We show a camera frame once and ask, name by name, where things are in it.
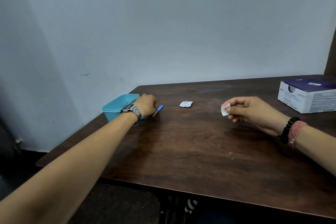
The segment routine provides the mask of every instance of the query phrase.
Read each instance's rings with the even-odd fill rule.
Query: red thread bracelet
[[[297,136],[301,132],[301,129],[306,125],[307,123],[300,121],[300,120],[296,121],[292,125],[291,130],[289,131],[289,134],[288,134],[288,144],[292,146],[293,148],[294,148],[294,144],[295,144]]]

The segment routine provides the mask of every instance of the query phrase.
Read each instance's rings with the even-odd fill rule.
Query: purple and white box
[[[284,80],[278,100],[300,113],[335,111],[336,83],[307,78]]]

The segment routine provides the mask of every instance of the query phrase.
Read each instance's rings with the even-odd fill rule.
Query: person
[[[257,97],[236,97],[226,108],[233,122],[248,121],[271,135],[280,135],[288,116]],[[153,95],[143,94],[134,104],[142,116],[157,108]],[[0,223],[67,223],[90,192],[117,146],[137,121],[133,112],[121,113],[95,133],[63,153],[0,202]],[[303,126],[295,147],[336,175],[336,140]]]

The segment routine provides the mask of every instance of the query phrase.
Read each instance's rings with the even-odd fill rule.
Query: black and white striped object
[[[197,201],[196,200],[190,200],[188,199],[187,200],[187,205],[185,206],[184,208],[184,211],[186,213],[192,213],[193,212],[193,209],[195,209],[195,206],[197,205]]]

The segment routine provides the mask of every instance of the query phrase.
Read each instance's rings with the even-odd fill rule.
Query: table
[[[101,177],[336,218],[335,177],[302,154],[285,157],[271,137],[221,115],[226,100],[259,96],[286,115],[336,136],[336,112],[300,114],[277,100],[283,79],[137,87],[131,93],[153,94],[163,108],[130,129]],[[179,107],[182,101],[193,104]],[[46,166],[106,123],[100,114],[37,165]]]

